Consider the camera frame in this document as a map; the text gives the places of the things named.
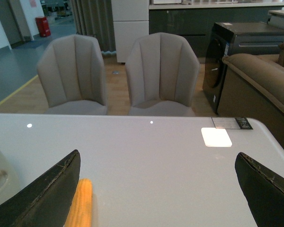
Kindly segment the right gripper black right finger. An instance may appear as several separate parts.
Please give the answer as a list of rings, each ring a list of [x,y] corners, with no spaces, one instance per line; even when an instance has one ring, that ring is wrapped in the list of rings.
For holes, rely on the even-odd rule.
[[[284,227],[284,178],[243,152],[235,171],[257,226]]]

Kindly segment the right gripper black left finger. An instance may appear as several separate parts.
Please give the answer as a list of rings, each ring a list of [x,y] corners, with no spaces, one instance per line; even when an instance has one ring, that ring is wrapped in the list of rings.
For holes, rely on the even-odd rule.
[[[77,150],[0,205],[0,227],[62,227],[80,176]]]

